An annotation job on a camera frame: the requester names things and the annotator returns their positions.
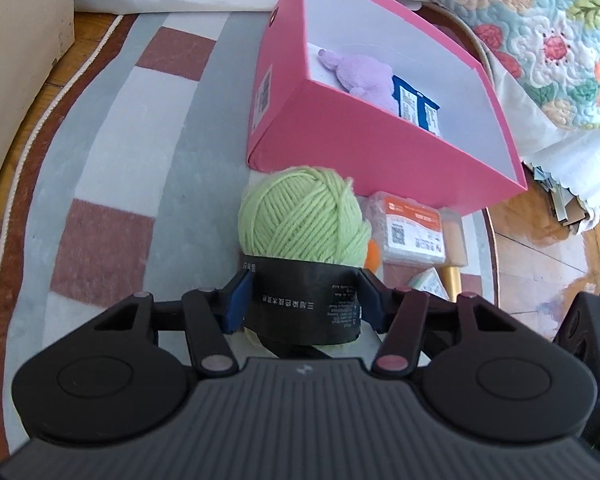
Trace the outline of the patterned oval rug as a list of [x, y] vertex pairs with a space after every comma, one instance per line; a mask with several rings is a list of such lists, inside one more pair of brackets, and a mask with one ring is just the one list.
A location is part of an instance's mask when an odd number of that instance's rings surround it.
[[119, 16], [33, 128], [0, 235], [0, 460], [21, 364], [119, 300], [221, 287], [263, 13]]

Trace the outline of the green yarn ball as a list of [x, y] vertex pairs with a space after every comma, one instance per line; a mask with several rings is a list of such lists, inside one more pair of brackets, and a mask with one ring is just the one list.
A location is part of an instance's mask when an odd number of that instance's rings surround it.
[[254, 273], [248, 330], [295, 346], [360, 336], [356, 284], [372, 228], [351, 180], [308, 166], [270, 174], [248, 188], [237, 227]]

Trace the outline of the clear cotton swab box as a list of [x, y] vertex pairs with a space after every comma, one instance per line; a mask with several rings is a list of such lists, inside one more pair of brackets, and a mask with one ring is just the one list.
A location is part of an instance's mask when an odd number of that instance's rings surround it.
[[435, 266], [445, 262], [441, 217], [434, 208], [377, 192], [366, 200], [364, 214], [383, 263]]

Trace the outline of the white tissue packet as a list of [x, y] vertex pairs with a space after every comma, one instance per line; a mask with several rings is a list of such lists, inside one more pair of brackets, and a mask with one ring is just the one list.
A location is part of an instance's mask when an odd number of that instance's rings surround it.
[[419, 290], [420, 292], [428, 292], [443, 300], [449, 301], [450, 297], [446, 291], [438, 271], [435, 268], [429, 268], [419, 272], [413, 276], [408, 282], [408, 286]]

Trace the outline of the orange ball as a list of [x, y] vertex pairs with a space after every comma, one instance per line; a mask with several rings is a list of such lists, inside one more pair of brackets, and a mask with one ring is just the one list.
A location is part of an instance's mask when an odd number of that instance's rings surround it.
[[369, 240], [367, 244], [367, 254], [364, 262], [364, 268], [376, 273], [382, 263], [381, 251], [374, 240]]

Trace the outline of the purple plush toy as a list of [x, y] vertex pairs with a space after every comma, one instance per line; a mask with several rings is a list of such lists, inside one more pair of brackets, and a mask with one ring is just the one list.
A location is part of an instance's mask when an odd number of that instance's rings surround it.
[[344, 55], [326, 49], [318, 50], [317, 57], [324, 67], [335, 73], [351, 96], [399, 115], [398, 101], [393, 97], [393, 70], [388, 64], [368, 55]]

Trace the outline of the gold perfume bottle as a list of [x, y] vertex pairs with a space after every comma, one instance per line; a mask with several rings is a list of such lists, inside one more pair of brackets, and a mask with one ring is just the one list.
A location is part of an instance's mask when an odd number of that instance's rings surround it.
[[438, 269], [442, 284], [455, 301], [462, 291], [460, 269], [467, 266], [468, 255], [462, 217], [450, 208], [439, 210], [445, 247], [445, 262]]

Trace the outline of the pink cardboard box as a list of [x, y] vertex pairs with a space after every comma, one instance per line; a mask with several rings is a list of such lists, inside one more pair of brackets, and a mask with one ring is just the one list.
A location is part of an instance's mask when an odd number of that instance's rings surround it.
[[[434, 131], [344, 90], [321, 50], [386, 63], [437, 105]], [[358, 194], [460, 214], [526, 189], [482, 65], [396, 0], [278, 0], [261, 42], [246, 159], [261, 172], [332, 168]]]

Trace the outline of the floral quilt bedspread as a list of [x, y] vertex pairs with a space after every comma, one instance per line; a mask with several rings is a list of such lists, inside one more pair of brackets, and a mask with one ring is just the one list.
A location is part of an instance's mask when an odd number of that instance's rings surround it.
[[600, 129], [600, 0], [434, 0], [554, 124]]

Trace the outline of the blue wet wipes packet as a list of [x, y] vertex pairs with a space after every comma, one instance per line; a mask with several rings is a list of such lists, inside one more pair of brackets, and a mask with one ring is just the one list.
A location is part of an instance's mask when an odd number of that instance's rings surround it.
[[398, 103], [399, 116], [441, 138], [440, 106], [399, 76], [393, 75], [392, 81], [393, 99]]

